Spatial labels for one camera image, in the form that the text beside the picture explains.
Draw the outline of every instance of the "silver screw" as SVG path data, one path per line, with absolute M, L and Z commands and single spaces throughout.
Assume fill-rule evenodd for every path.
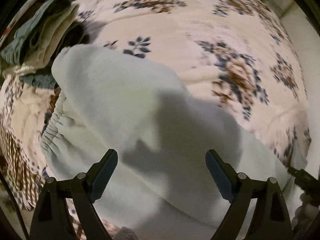
M 245 179 L 247 177 L 247 175 L 245 175 L 243 172 L 240 172 L 238 174 L 239 179 Z
M 274 177 L 269 178 L 269 180 L 270 180 L 270 182 L 273 183 L 273 184 L 276 184 L 276 183 L 277 183 L 277 180 L 276 180 L 276 178 L 274 178 Z
M 48 183 L 54 182 L 54 178 L 53 178 L 53 177 L 50 177 L 49 179 L 47 179 L 47 182 L 48 182 Z
M 86 174 L 85 174 L 84 172 L 80 172 L 80 173 L 77 175 L 77 178 L 78 178 L 78 179 L 83 179 L 85 176 L 86 176 Z

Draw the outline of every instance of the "black cable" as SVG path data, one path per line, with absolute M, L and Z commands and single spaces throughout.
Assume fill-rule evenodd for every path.
M 19 223 L 20 223 L 20 226 L 22 228 L 22 231 L 23 231 L 23 234 L 26 238 L 26 240 L 29 240 L 29 234 L 28 234 L 28 231 L 27 231 L 27 228 L 26 228 L 26 225 L 24 223 L 24 220 L 23 220 L 23 217 L 21 215 L 21 212 L 20 212 L 20 209 L 19 209 L 19 206 L 16 202 L 16 199 L 14 198 L 10 188 L 9 188 L 9 185 L 8 183 L 6 182 L 6 180 L 4 179 L 4 176 L 2 175 L 2 173 L 0 172 L 0 181 L 2 182 L 2 184 L 4 185 L 5 187 L 5 190 L 7 191 L 11 201 L 13 202 L 13 205 L 14 205 L 14 208 L 16 210 L 16 213 L 17 213 L 17 217 L 18 217 L 18 220 L 19 220 Z

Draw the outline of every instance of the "bed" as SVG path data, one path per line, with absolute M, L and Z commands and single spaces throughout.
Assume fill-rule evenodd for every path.
M 170 67 L 195 98 L 222 107 L 254 134 L 270 149 L 261 152 L 284 178 L 282 187 L 288 182 L 285 166 L 306 165 L 311 138 L 302 69 L 287 33 L 265 4 L 259 0 L 74 3 L 79 4 L 77 20 L 85 24 L 90 43 Z M 33 88 L 11 75 L 2 85 L 1 147 L 7 180 L 20 208 L 33 209 L 49 175 L 59 177 L 50 171 L 40 148 L 59 93 L 59 89 Z M 72 202 L 68 205 L 78 236 L 85 239 Z M 104 224 L 111 235 L 122 226 Z

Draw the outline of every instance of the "wall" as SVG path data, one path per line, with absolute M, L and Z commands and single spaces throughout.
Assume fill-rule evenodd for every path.
M 309 128 L 312 137 L 306 171 L 317 178 L 320 165 L 320 37 L 300 8 L 292 10 L 281 22 L 292 40 L 303 69 L 310 104 Z M 296 189 L 292 195 L 292 202 L 288 205 L 291 217 L 301 205 L 301 193 L 301 190 Z

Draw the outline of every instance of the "blue gripper pad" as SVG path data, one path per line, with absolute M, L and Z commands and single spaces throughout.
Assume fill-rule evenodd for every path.
M 205 155 L 205 164 L 216 183 L 221 196 L 230 203 L 235 198 L 234 189 L 237 184 L 237 173 L 229 163 L 224 163 L 214 150 Z
M 99 173 L 92 182 L 92 192 L 89 196 L 91 203 L 94 203 L 97 199 L 102 197 L 104 190 L 118 164 L 118 154 L 115 150 L 112 150 L 111 154 L 102 158 L 101 162 L 104 162 L 100 168 Z

